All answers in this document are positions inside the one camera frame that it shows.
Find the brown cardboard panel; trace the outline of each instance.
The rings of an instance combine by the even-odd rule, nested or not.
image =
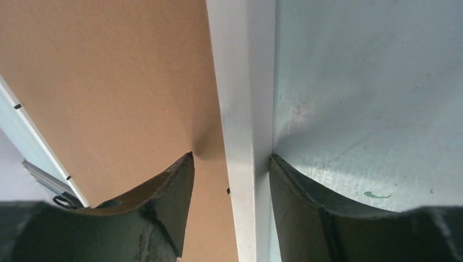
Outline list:
[[[182,261],[237,261],[204,0],[1,1],[0,74],[92,205],[193,150]]]

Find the white border strip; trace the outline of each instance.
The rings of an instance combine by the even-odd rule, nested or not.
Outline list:
[[[15,105],[20,104],[18,98],[14,95],[12,90],[9,88],[7,83],[3,80],[3,78],[0,76],[0,92],[3,93],[3,95],[7,98],[9,104],[11,107],[14,107]],[[19,118],[23,121],[23,123],[26,125],[27,129],[31,132],[31,134],[34,136],[34,138],[37,140],[39,143],[40,147],[44,150],[46,155],[50,158],[51,162],[55,166],[55,168],[60,172],[61,176],[66,180],[67,177],[69,177],[69,173],[66,171],[64,168],[63,164],[58,160],[56,155],[53,153],[51,150],[50,146],[48,143],[45,141],[43,138],[42,134],[39,132],[35,124],[32,122],[31,118],[29,117],[29,114],[26,112],[24,107],[21,107],[17,110],[15,110],[17,114],[19,115]],[[74,180],[72,177],[69,180],[66,180],[68,182],[68,186],[71,187],[73,190],[74,194],[78,197],[78,199],[82,202],[84,207],[88,207],[88,201],[80,191],[80,189],[77,187],[75,184]]]
[[[238,258],[269,260],[275,0],[206,0]]]

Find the white strip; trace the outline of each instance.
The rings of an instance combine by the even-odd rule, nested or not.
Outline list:
[[[7,98],[8,102],[10,103],[12,107],[20,103],[17,97],[14,95],[14,93],[8,87],[7,83],[5,83],[2,77],[0,77],[0,92],[2,92],[3,95]],[[21,107],[20,109],[17,109],[15,111],[19,115],[19,118],[21,118],[23,123],[26,125],[27,129],[31,132],[31,134],[37,140],[40,147],[44,150],[46,155],[50,158],[51,162],[53,163],[55,168],[58,170],[58,172],[62,175],[62,177],[64,177],[64,179],[66,179],[69,176],[69,173],[65,170],[61,162],[58,160],[56,155],[51,150],[48,143],[45,141],[43,136],[40,134],[39,130],[37,129],[35,124],[32,122],[27,112],[24,110],[24,107]],[[67,182],[68,182],[68,186],[71,187],[74,194],[82,202],[83,206],[85,207],[89,206],[87,199],[84,197],[84,195],[82,194],[80,189],[77,187],[77,185],[74,183],[72,178],[70,180],[67,180]]]
[[[269,260],[275,0],[207,0],[241,262]]]

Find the white edge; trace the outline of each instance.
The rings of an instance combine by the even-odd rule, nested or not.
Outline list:
[[[275,0],[206,0],[239,261],[269,261]]]
[[[2,92],[3,95],[7,98],[8,103],[12,107],[15,106],[15,105],[20,104],[18,98],[15,96],[15,94],[12,92],[12,90],[9,88],[9,86],[3,80],[2,77],[0,77],[0,92]],[[69,173],[66,171],[66,169],[61,164],[59,159],[53,153],[53,150],[50,148],[48,143],[45,141],[45,139],[41,135],[40,131],[37,129],[35,124],[32,122],[31,118],[29,117],[29,114],[26,112],[24,107],[21,107],[21,108],[15,110],[15,111],[19,115],[19,118],[21,118],[23,123],[26,125],[27,129],[31,132],[31,134],[37,140],[40,147],[44,150],[46,155],[50,158],[52,164],[55,166],[55,168],[58,170],[58,172],[61,174],[61,176],[67,181],[68,186],[73,190],[74,194],[78,197],[78,199],[83,204],[83,206],[88,207],[89,204],[88,204],[87,199],[84,197],[84,195],[82,194],[80,189],[77,187],[77,185],[75,184],[72,177],[70,179],[68,179],[68,180],[66,179],[67,177],[69,177]]]

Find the green paint mark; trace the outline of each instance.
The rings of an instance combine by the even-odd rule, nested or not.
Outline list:
[[[369,197],[369,198],[376,198],[376,199],[380,199],[380,198],[390,198],[391,195],[389,196],[377,196],[377,195],[373,195],[373,193],[371,191],[367,191],[365,193],[363,193],[365,196]]]

